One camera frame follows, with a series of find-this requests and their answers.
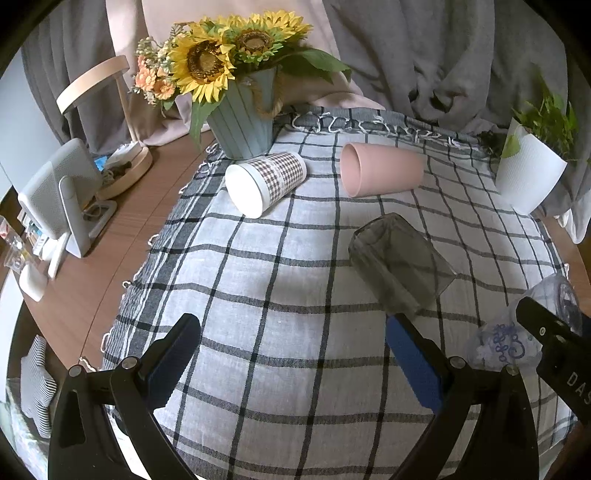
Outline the clear cup with blue print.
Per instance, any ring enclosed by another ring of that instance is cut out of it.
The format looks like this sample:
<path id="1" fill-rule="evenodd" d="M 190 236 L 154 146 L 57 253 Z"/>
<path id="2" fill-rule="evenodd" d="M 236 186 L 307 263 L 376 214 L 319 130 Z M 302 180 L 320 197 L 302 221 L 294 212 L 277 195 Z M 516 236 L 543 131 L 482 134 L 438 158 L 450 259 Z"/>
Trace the clear cup with blue print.
<path id="1" fill-rule="evenodd" d="M 467 342 L 466 358 L 471 367 L 501 371 L 506 365 L 517 366 L 530 375 L 542 357 L 542 344 L 517 320 L 517 306 L 531 298 L 565 322 L 576 334 L 583 333 L 583 313 L 570 282 L 560 273 L 544 278 L 512 301 L 491 322 L 481 326 Z"/>

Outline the pink cup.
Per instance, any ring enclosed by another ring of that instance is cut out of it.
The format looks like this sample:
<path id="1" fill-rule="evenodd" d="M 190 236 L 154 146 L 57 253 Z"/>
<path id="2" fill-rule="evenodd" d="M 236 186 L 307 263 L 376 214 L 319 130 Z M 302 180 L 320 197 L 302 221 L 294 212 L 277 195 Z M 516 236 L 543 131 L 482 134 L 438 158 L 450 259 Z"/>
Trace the pink cup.
<path id="1" fill-rule="evenodd" d="M 342 186 L 352 198 L 410 191 L 421 185 L 426 157 L 408 149 L 367 143 L 342 147 Z"/>

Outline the checkered pattern paper cup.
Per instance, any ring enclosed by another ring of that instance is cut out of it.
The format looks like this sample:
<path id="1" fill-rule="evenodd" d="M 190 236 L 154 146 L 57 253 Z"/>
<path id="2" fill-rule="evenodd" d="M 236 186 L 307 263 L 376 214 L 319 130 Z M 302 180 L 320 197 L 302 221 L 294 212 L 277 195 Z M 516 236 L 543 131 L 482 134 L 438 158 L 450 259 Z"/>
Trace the checkered pattern paper cup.
<path id="1" fill-rule="evenodd" d="M 300 155 L 280 152 L 229 165 L 224 181 L 238 212 L 256 219 L 300 186 L 307 176 L 308 167 Z"/>

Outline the grey striped star cushion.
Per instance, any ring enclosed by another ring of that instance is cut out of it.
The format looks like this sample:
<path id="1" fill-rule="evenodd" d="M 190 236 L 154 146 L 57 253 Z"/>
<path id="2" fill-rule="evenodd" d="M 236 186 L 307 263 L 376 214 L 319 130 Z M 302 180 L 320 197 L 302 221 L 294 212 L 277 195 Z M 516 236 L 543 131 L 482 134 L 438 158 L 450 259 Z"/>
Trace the grey striped star cushion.
<path id="1" fill-rule="evenodd" d="M 51 436 L 49 406 L 57 392 L 57 383 L 45 368 L 46 347 L 46 340 L 36 335 L 27 355 L 21 358 L 20 376 L 21 410 L 43 439 Z"/>

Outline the white small box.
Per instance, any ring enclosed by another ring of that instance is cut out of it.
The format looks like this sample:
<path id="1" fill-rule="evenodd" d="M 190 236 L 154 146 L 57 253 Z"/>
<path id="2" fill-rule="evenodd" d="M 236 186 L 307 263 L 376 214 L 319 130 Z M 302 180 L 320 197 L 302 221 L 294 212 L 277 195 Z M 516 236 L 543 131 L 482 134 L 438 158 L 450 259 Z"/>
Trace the white small box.
<path id="1" fill-rule="evenodd" d="M 27 263 L 21 270 L 19 276 L 21 290 L 35 302 L 40 302 L 44 296 L 47 286 L 47 278 L 38 269 Z"/>

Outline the white ribbed plant pot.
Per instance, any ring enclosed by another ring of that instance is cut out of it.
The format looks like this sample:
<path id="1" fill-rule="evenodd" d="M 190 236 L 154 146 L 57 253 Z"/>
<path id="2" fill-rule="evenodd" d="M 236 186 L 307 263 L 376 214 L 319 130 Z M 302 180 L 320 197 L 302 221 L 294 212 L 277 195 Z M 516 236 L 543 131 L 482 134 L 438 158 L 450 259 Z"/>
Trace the white ribbed plant pot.
<path id="1" fill-rule="evenodd" d="M 496 174 L 496 188 L 518 214 L 529 215 L 550 194 L 566 167 L 566 161 L 513 118 Z"/>

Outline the smoky grey square glass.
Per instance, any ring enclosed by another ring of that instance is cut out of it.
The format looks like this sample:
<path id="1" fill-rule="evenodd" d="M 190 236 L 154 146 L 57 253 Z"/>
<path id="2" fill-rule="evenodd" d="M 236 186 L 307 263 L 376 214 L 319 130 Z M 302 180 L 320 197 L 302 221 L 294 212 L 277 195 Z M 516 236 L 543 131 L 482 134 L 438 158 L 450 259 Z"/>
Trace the smoky grey square glass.
<path id="1" fill-rule="evenodd" d="M 349 261 L 387 314 L 409 319 L 435 304 L 457 278 L 433 244 L 397 213 L 356 230 Z"/>

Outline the green potted plant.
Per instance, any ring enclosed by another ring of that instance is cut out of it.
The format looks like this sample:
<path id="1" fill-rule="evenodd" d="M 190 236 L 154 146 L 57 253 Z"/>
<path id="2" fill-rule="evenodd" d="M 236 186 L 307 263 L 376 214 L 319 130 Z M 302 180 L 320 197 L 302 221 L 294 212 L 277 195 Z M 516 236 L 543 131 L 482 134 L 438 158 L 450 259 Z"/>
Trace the green potted plant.
<path id="1" fill-rule="evenodd" d="M 536 104 L 526 101 L 522 110 L 513 109 L 513 120 L 518 121 L 526 134 L 536 137 L 567 163 L 582 162 L 582 158 L 574 154 L 578 120 L 572 104 L 565 103 L 560 95 L 550 90 L 539 68 L 536 73 L 535 86 L 541 99 Z M 509 158 L 521 149 L 517 132 L 503 135 L 485 131 L 477 138 L 492 157 Z"/>

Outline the white desktop device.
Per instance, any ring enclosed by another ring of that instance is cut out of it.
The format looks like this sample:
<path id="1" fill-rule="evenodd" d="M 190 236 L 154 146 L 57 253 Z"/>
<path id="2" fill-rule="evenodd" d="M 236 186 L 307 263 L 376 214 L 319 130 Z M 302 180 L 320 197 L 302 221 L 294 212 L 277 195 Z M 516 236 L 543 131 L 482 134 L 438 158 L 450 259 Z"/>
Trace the white desktop device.
<path id="1" fill-rule="evenodd" d="M 25 212 L 56 245 L 47 260 L 54 279 L 65 253 L 84 257 L 111 219 L 117 204 L 98 201 L 102 175 L 85 144 L 63 144 L 30 178 L 18 194 Z"/>

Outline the checkered white black tablecloth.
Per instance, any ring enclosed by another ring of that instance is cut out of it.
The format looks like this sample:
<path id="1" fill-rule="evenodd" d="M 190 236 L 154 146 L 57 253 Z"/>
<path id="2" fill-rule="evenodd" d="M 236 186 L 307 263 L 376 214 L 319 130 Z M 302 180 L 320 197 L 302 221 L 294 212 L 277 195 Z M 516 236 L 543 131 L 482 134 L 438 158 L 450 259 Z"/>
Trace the checkered white black tablecloth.
<path id="1" fill-rule="evenodd" d="M 495 188 L 471 136 L 397 112 L 297 107 L 273 150 L 297 153 L 303 184 L 259 219 L 236 210 L 228 160 L 195 172 L 127 287 L 102 365 L 141 355 L 185 313 L 202 341 L 156 418 L 203 479 L 388 479 L 430 421 L 385 342 L 385 314 L 349 264 L 353 232 L 398 213 L 457 274 L 417 319 L 460 355 L 472 334 L 564 263 L 543 222 Z M 417 188 L 352 198 L 342 147 L 426 157 Z"/>

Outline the grey blanket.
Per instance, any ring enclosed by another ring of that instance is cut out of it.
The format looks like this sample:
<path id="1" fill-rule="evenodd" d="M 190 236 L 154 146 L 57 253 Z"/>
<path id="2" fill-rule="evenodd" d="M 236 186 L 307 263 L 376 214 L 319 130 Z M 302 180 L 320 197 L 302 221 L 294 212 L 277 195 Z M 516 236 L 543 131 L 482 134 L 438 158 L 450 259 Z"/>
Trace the grey blanket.
<path id="1" fill-rule="evenodd" d="M 32 95 L 59 141 L 86 139 L 80 113 L 63 116 L 57 96 L 91 67 L 116 55 L 109 1 L 63 1 L 22 45 Z M 578 120 L 574 154 L 541 204 L 571 239 L 590 225 L 590 81 L 552 28 L 567 1 L 314 1 L 335 38 L 352 84 L 385 110 L 462 133 L 505 129 L 513 109 L 536 102 L 539 68 Z"/>

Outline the blue-green flower vase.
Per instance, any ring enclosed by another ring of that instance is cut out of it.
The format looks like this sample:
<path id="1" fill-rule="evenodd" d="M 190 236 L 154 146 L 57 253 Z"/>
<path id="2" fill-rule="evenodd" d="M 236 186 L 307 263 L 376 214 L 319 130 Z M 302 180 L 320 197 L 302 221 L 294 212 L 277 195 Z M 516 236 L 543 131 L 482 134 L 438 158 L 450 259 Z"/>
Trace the blue-green flower vase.
<path id="1" fill-rule="evenodd" d="M 276 67 L 246 74 L 228 84 L 221 104 L 207 118 L 226 157 L 242 161 L 270 151 L 279 99 Z"/>

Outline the sunflower bouquet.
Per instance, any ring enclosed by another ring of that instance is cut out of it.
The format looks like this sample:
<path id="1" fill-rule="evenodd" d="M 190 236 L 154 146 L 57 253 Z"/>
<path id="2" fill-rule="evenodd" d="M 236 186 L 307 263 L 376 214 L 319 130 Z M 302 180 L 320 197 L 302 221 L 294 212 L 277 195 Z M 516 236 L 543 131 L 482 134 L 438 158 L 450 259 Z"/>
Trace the sunflower bouquet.
<path id="1" fill-rule="evenodd" d="M 303 17 L 286 10 L 175 22 L 165 41 L 159 43 L 151 36 L 138 41 L 132 92 L 162 111 L 170 109 L 178 96 L 188 95 L 189 135 L 199 142 L 202 126 L 221 104 L 231 81 L 276 67 L 277 115 L 283 107 L 284 75 L 329 83 L 335 74 L 346 79 L 352 75 L 344 62 L 305 42 L 311 30 Z"/>

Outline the pink beige cloth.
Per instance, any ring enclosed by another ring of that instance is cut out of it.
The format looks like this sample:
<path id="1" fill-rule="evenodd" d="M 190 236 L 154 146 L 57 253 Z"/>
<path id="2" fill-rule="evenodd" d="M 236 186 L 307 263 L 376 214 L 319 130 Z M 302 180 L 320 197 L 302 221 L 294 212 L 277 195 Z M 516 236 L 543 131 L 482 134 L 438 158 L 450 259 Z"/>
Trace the pink beige cloth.
<path id="1" fill-rule="evenodd" d="M 159 143 L 208 125 L 246 138 L 291 104 L 380 105 L 335 57 L 328 17 L 314 1 L 109 1 L 114 51 L 131 65 L 134 125 Z"/>

